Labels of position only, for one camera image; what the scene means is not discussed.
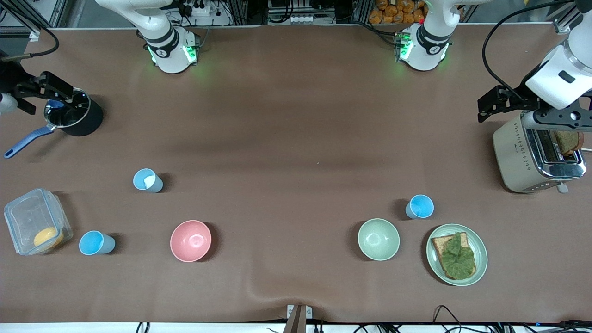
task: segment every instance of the cable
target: cable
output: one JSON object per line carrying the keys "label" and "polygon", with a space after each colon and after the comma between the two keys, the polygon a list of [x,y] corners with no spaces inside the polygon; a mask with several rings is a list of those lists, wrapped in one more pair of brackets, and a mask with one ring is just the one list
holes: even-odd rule
{"label": "cable", "polygon": [[491,31],[489,32],[489,34],[487,35],[487,37],[485,38],[485,41],[483,41],[483,48],[481,49],[481,57],[483,58],[483,65],[485,65],[485,69],[487,70],[487,72],[494,78],[496,79],[497,82],[499,82],[502,86],[504,86],[508,91],[510,91],[512,94],[514,94],[516,97],[520,98],[521,101],[525,101],[524,98],[522,98],[522,96],[520,96],[514,89],[512,89],[512,87],[510,87],[507,83],[505,83],[499,76],[497,76],[489,67],[489,64],[487,63],[487,57],[485,55],[485,50],[487,48],[487,43],[489,42],[489,39],[491,38],[491,36],[493,35],[494,32],[496,32],[496,30],[502,25],[502,23],[506,22],[507,20],[511,19],[512,17],[518,15],[518,14],[522,14],[524,12],[528,12],[528,11],[533,11],[535,9],[540,9],[540,8],[545,8],[545,7],[550,7],[553,5],[562,5],[562,4],[567,4],[569,2],[573,2],[574,0],[557,0],[557,1],[553,1],[553,2],[547,2],[545,4],[540,4],[540,5],[536,5],[536,6],[532,6],[532,7],[528,7],[528,8],[524,8],[524,9],[520,9],[518,11],[515,11],[513,13],[511,13],[510,15],[504,17],[501,19],[501,21],[499,21],[496,25],[494,25],[494,27],[491,29]]}
{"label": "cable", "polygon": [[[6,9],[7,6],[4,4],[4,2],[0,1],[0,4],[2,4],[2,6],[5,8],[4,10],[7,10]],[[31,19],[30,17],[28,17],[21,10],[21,8],[13,7],[12,9],[15,10],[18,15],[20,15],[23,18],[26,18],[27,20],[31,21],[31,23],[33,23],[33,25],[35,25],[38,29],[45,30],[45,32],[47,32],[53,38],[53,41],[54,41],[54,46],[51,49],[49,49],[49,50],[42,51],[42,52],[36,52],[36,53],[26,53],[26,54],[21,55],[21,56],[16,56],[16,58],[18,58],[18,59],[28,59],[28,58],[32,58],[32,57],[46,56],[46,55],[48,55],[50,53],[55,52],[57,50],[57,48],[60,47],[60,41],[57,39],[56,35],[54,35],[51,31],[49,31],[48,28],[45,28],[43,26],[39,26],[35,21],[33,21],[33,19]]]}
{"label": "cable", "polygon": [[4,15],[2,16],[2,18],[0,18],[0,23],[2,23],[2,21],[4,21],[4,19],[6,18],[6,15],[8,14],[8,11],[5,10],[3,7],[0,7],[0,15],[2,15],[4,13]]}
{"label": "cable", "polygon": [[205,36],[204,36],[204,41],[202,41],[200,43],[200,48],[204,47],[205,44],[205,40],[208,39],[208,35],[210,34],[210,28],[208,27],[208,30],[205,32]]}
{"label": "cable", "polygon": [[381,332],[384,331],[385,333],[401,333],[399,331],[399,328],[401,326],[402,325],[395,326],[393,324],[387,324],[387,323],[380,323],[380,324],[377,325],[378,330],[381,331]]}
{"label": "cable", "polygon": [[390,46],[403,46],[402,44],[393,43],[385,37],[385,36],[394,37],[395,33],[397,31],[393,32],[393,33],[389,33],[387,31],[377,30],[376,28],[374,28],[374,26],[372,24],[367,25],[367,24],[359,22],[359,21],[354,22],[354,23],[359,24],[359,25],[363,26],[364,28],[370,30],[371,32],[375,33],[378,37],[380,37],[380,39],[382,39],[382,41],[384,41],[386,44],[388,44]]}
{"label": "cable", "polygon": [[284,17],[281,20],[279,20],[279,21],[274,21],[274,20],[272,20],[271,18],[268,17],[269,22],[271,22],[271,23],[284,23],[284,22],[288,21],[288,19],[292,16],[292,13],[294,12],[294,0],[286,0],[286,1],[288,1],[288,2],[286,3],[286,13],[284,14]]}
{"label": "cable", "polygon": [[[136,328],[136,333],[140,332],[140,327],[142,327],[142,324],[144,322],[139,322],[138,323],[138,327]],[[144,329],[144,333],[148,333],[148,330],[150,329],[150,322],[146,322],[146,328]]]}
{"label": "cable", "polygon": [[352,333],[357,333],[360,329],[363,329],[364,332],[368,333],[368,330],[366,329],[366,326],[368,326],[368,324],[366,325],[360,325],[358,328],[355,329],[355,331],[353,331]]}
{"label": "cable", "polygon": [[438,305],[436,307],[436,310],[434,312],[434,317],[432,318],[432,324],[436,323],[436,319],[438,318],[438,315],[440,314],[440,310],[442,309],[446,309],[446,311],[448,311],[448,313],[450,313],[450,316],[452,316],[454,318],[454,320],[456,321],[456,324],[458,326],[447,329],[445,325],[442,325],[442,327],[444,327],[444,333],[450,333],[456,329],[458,329],[457,333],[460,333],[463,329],[466,329],[467,331],[471,331],[471,332],[477,332],[477,333],[495,333],[493,329],[491,329],[489,326],[486,326],[487,328],[489,328],[490,332],[486,332],[486,331],[480,331],[479,329],[474,329],[474,328],[470,328],[470,327],[465,327],[462,326],[461,322],[458,320],[458,318],[454,315],[454,313],[452,313],[452,311],[450,311],[450,309],[448,309],[448,307],[446,305]]}
{"label": "cable", "polygon": [[244,17],[234,15],[226,2],[222,2],[222,7],[224,7],[224,10],[226,10],[226,13],[228,13],[229,18],[230,18],[230,16],[232,16],[232,17],[234,17],[235,20],[243,20],[245,22],[247,21],[247,19]]}

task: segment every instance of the silver toaster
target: silver toaster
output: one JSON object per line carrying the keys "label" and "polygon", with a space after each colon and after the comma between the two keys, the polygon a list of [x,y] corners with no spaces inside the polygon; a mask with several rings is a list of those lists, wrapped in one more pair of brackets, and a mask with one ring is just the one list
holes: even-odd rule
{"label": "silver toaster", "polygon": [[552,132],[525,129],[520,117],[508,121],[493,134],[497,163],[505,185],[517,193],[555,186],[560,193],[566,193],[565,183],[586,172],[581,151],[563,156]]}

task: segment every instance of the saucepan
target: saucepan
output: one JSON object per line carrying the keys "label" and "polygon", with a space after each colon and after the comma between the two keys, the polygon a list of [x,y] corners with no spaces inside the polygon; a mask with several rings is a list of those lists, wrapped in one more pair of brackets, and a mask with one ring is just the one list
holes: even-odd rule
{"label": "saucepan", "polygon": [[74,88],[72,103],[74,109],[65,107],[60,101],[49,100],[43,110],[47,126],[36,129],[4,153],[11,158],[38,137],[52,134],[60,129],[72,136],[85,136],[94,132],[103,121],[102,108],[84,91]]}

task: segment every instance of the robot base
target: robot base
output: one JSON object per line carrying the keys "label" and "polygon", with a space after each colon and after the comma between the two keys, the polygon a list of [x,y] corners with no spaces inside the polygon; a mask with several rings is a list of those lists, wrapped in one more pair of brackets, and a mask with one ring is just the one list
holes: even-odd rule
{"label": "robot base", "polygon": [[179,33],[179,42],[168,57],[159,57],[150,51],[155,66],[169,74],[181,73],[189,66],[197,66],[197,58],[200,52],[200,38],[194,33],[182,27],[175,27]]}
{"label": "robot base", "polygon": [[429,71],[434,69],[440,61],[446,56],[446,49],[448,45],[441,48],[437,53],[430,55],[427,50],[424,49],[416,40],[417,29],[420,24],[414,23],[409,28],[402,31],[403,35],[410,36],[408,40],[401,40],[403,43],[407,43],[403,47],[398,47],[395,50],[397,60],[406,62],[409,66],[418,71]]}

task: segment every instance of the bread slice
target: bread slice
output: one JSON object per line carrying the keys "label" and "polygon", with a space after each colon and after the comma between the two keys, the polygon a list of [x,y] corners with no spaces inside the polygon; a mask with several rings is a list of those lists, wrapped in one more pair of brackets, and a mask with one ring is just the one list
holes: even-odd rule
{"label": "bread slice", "polygon": [[[442,253],[446,249],[446,243],[448,243],[448,241],[450,241],[453,237],[454,237],[454,234],[448,235],[448,236],[432,238],[432,244],[434,245],[434,248],[436,249],[436,253],[438,254],[438,261],[440,262],[440,265],[442,265]],[[466,237],[466,232],[461,232],[461,246],[464,248],[469,247],[469,239]],[[473,266],[473,272],[471,272],[471,276],[473,276],[473,274],[475,274],[476,270],[477,270],[477,267]],[[455,278],[449,276],[448,274],[446,274],[446,276],[451,278],[452,280],[456,280]]]}
{"label": "bread slice", "polygon": [[555,138],[563,156],[573,154],[584,145],[584,133],[582,132],[555,131]]}

